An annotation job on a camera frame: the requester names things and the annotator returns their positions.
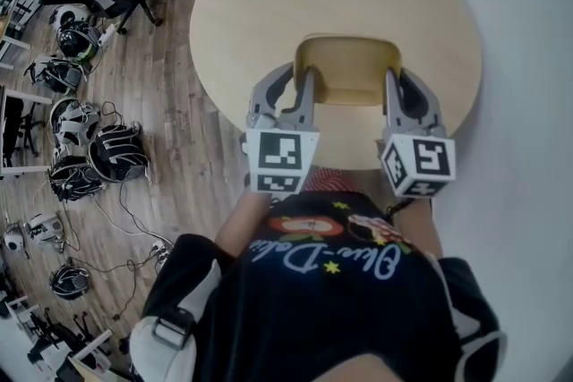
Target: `helmet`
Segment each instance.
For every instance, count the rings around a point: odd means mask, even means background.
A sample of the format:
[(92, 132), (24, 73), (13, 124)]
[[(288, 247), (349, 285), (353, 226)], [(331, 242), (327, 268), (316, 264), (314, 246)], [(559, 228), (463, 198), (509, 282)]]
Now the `helmet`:
[(27, 224), (28, 236), (40, 247), (53, 246), (57, 251), (64, 248), (64, 227), (56, 214), (39, 214)]
[(106, 182), (127, 182), (149, 165), (139, 139), (141, 126), (106, 126), (88, 146), (88, 163)]
[(74, 62), (87, 61), (98, 52), (99, 32), (86, 21), (72, 21), (60, 28), (57, 43)]
[(48, 179), (60, 202), (81, 199), (104, 188), (85, 157), (62, 157), (49, 171)]
[(41, 83), (59, 93), (75, 91), (84, 75), (81, 65), (46, 55), (36, 56), (25, 73), (30, 73), (33, 85)]
[(50, 112), (50, 124), (57, 140), (66, 145), (84, 146), (90, 142), (99, 122), (99, 109), (83, 106), (77, 99), (60, 99)]
[(64, 300), (75, 300), (88, 290), (89, 276), (86, 269), (74, 266), (69, 259), (50, 276), (50, 290)]
[(58, 32), (72, 21), (86, 21), (90, 12), (83, 5), (60, 5), (50, 15), (48, 22)]
[(4, 245), (11, 251), (24, 250), (24, 236), (21, 233), (20, 225), (17, 223), (8, 225), (4, 233)]

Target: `round wooden table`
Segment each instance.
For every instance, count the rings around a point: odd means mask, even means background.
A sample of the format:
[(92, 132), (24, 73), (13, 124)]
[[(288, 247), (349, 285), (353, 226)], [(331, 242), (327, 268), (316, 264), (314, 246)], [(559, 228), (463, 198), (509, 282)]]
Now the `round wooden table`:
[[(482, 77), (480, 39), (464, 0), (196, 0), (192, 59), (203, 87), (238, 128), (253, 85), (292, 62), (310, 34), (354, 34), (394, 42), (403, 65), (437, 95), (448, 133), (466, 118)], [(291, 106), (291, 84), (279, 101)], [(321, 138), (313, 163), (339, 169), (380, 168), (375, 140), (381, 106), (315, 104)]]

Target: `wooden floor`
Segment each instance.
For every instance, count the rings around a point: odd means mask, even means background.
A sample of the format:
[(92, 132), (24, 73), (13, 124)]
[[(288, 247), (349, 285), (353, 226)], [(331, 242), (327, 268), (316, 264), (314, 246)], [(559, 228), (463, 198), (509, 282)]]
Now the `wooden floor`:
[[(111, 101), (126, 122), (141, 123), (151, 157), (152, 183), (146, 178), (127, 183), (127, 207), (149, 230), (172, 241), (181, 233), (214, 237), (243, 188), (246, 172), (238, 144), (240, 132), (214, 107), (193, 69), (188, 30), (193, 2), (150, 0), (151, 11), (165, 20), (159, 28), (152, 26), (138, 8), (126, 24), (128, 35), (115, 35), (105, 45), (98, 67), (78, 94), (80, 99), (100, 106)], [(0, 70), (0, 83), (7, 88), (53, 97), (46, 89), (32, 88), (29, 78), (22, 76), (37, 54), (58, 52), (55, 33), (47, 24), (52, 10), (40, 10), (26, 27), (23, 40), (32, 44), (31, 51), (14, 52), (11, 48), (15, 70)], [(47, 130), (41, 132), (37, 144), (45, 164), (50, 164), (52, 146)], [(380, 188), (380, 174), (360, 173), (357, 178), (371, 191)], [(40, 212), (57, 211), (70, 242), (75, 244), (62, 204), (49, 184), (42, 187), (46, 179), (45, 174), (29, 174), (1, 181), (2, 213), (6, 212), (11, 221), (25, 222)], [(136, 231), (119, 205), (118, 193), (119, 185), (111, 185), (95, 199), (117, 225)], [(138, 274), (134, 300), (118, 321), (112, 317), (131, 296), (132, 272), (121, 268), (100, 274), (89, 268), (91, 288), (73, 302), (57, 299), (48, 288), (48, 278), (69, 256), (101, 269), (124, 264), (127, 259), (144, 260), (155, 239), (116, 230), (92, 198), (69, 203), (67, 208), (80, 238), (80, 252), (68, 248), (64, 255), (58, 255), (28, 244), (30, 259), (9, 253), (7, 262), (18, 286), (33, 302), (49, 307), (55, 318), (72, 326), (73, 314), (86, 310), (96, 330), (109, 327), (116, 337), (124, 337), (139, 319), (155, 279), (153, 263)]]

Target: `person's arm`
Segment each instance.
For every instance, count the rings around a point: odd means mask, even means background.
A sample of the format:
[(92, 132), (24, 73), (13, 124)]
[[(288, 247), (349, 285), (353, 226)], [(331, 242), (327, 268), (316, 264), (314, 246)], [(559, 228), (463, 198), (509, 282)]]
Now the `person's arm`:
[(261, 220), (269, 212), (270, 199), (271, 195), (268, 193), (243, 191), (215, 238), (219, 248), (232, 257), (238, 257), (252, 240)]
[(402, 235), (419, 251), (431, 253), (436, 259), (443, 258), (440, 237), (432, 219), (432, 208), (428, 199), (417, 199), (400, 210), (394, 221)]

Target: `red plaid fabric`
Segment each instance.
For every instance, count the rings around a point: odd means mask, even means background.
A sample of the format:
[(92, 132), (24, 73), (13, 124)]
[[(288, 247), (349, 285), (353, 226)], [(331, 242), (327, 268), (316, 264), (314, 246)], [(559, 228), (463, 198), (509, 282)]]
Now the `red plaid fabric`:
[(321, 167), (304, 184), (303, 191), (359, 192), (345, 171)]

